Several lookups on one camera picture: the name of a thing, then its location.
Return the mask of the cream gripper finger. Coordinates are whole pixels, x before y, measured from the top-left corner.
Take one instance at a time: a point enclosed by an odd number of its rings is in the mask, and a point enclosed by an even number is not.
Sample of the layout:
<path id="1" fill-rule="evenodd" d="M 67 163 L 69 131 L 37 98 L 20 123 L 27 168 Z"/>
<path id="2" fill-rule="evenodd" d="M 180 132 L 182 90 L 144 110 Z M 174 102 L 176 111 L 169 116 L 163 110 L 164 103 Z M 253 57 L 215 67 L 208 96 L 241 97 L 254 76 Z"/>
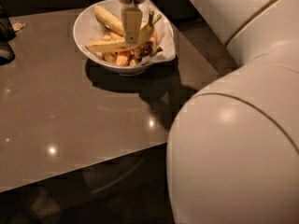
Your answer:
<path id="1" fill-rule="evenodd" d="M 135 2 L 122 6 L 121 22 L 123 27 L 123 34 L 125 43 L 129 47 L 137 44 L 142 18 L 143 12 Z"/>

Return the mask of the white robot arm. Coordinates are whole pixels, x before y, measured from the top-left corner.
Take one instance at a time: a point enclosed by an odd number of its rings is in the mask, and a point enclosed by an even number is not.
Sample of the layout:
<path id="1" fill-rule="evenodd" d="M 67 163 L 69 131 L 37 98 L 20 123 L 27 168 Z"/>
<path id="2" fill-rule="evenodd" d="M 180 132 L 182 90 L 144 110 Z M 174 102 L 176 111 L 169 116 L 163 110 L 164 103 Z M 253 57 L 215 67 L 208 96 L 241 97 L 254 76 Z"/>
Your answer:
<path id="1" fill-rule="evenodd" d="M 176 224 L 299 224 L 299 0 L 191 0 L 238 69 L 180 109 Z"/>

